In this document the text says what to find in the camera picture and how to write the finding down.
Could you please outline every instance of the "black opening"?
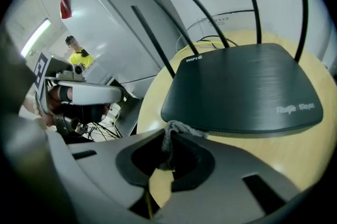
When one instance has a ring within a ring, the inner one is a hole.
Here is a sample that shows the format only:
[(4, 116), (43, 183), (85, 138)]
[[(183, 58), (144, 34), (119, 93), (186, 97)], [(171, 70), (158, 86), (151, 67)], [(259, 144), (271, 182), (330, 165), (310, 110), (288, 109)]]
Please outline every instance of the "black opening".
[(129, 208), (131, 212), (147, 219), (151, 219), (159, 209), (159, 205), (148, 191), (145, 191), (144, 195)]
[(242, 180), (267, 215), (285, 205), (285, 201), (259, 175), (247, 176)]
[(215, 159), (205, 148), (180, 135), (172, 135), (171, 155), (162, 152), (164, 130), (153, 136), (155, 137), (148, 137), (118, 153), (117, 168), (129, 184), (148, 190), (150, 176), (155, 168), (162, 168), (163, 163), (165, 167), (175, 171), (172, 192), (194, 189), (205, 182), (213, 172)]
[(73, 153), (73, 157), (74, 159), (83, 159), (83, 158), (90, 157), (96, 154), (97, 154), (96, 151), (87, 150), (83, 152)]

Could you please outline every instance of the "white ceiling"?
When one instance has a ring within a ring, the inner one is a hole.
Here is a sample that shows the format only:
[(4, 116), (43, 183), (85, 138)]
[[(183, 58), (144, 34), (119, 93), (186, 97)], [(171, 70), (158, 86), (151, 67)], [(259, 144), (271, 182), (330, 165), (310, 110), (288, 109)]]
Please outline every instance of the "white ceiling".
[(66, 32), (60, 18), (60, 0), (13, 0), (7, 10), (6, 29), (19, 51), (45, 18), (51, 25), (36, 41), (32, 53), (27, 55), (29, 66), (35, 65), (36, 52), (49, 49)]

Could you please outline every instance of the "ceiling light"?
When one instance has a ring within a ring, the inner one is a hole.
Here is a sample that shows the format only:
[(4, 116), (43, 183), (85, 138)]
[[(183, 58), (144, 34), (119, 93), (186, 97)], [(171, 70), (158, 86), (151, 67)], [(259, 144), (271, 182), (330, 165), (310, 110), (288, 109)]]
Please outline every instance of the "ceiling light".
[(41, 36), (41, 34), (50, 26), (51, 22), (48, 18), (46, 18), (41, 25), (37, 28), (37, 30), (31, 35), (28, 42), (25, 44), (24, 48), (21, 51), (21, 55), (26, 57), (29, 50), (32, 48), (36, 40)]

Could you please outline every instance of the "wifi router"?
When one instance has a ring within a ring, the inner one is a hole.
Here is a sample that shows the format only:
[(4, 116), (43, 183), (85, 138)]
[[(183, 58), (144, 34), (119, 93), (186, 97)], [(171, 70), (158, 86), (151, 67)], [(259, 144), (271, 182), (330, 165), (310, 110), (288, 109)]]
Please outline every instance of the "wifi router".
[(176, 74), (140, 10), (132, 6), (173, 78), (161, 111), (164, 121), (178, 120), (201, 130), (263, 134), (301, 129), (323, 119), (318, 95), (298, 64), (308, 26), (308, 0), (302, 0), (302, 31), (295, 58), (278, 44), (261, 44), (256, 0), (252, 3), (257, 42), (236, 47), (229, 46), (199, 0), (193, 1), (213, 25), (224, 49), (198, 54), (187, 33), (155, 0), (194, 52), (181, 61)]

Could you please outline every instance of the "router logo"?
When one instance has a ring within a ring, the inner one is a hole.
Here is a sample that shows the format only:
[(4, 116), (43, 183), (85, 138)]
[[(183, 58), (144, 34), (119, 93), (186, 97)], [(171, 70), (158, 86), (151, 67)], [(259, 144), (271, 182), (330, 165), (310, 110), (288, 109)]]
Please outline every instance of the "router logo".
[(188, 58), (188, 59), (186, 60), (186, 62), (192, 62), (192, 61), (198, 60), (198, 59), (202, 59), (202, 55), (200, 55), (199, 57)]
[(276, 113), (278, 114), (291, 114), (292, 112), (297, 112), (299, 110), (311, 110), (315, 108), (314, 103), (310, 104), (299, 104), (297, 106), (294, 105), (288, 105), (287, 107), (277, 106), (276, 107)]

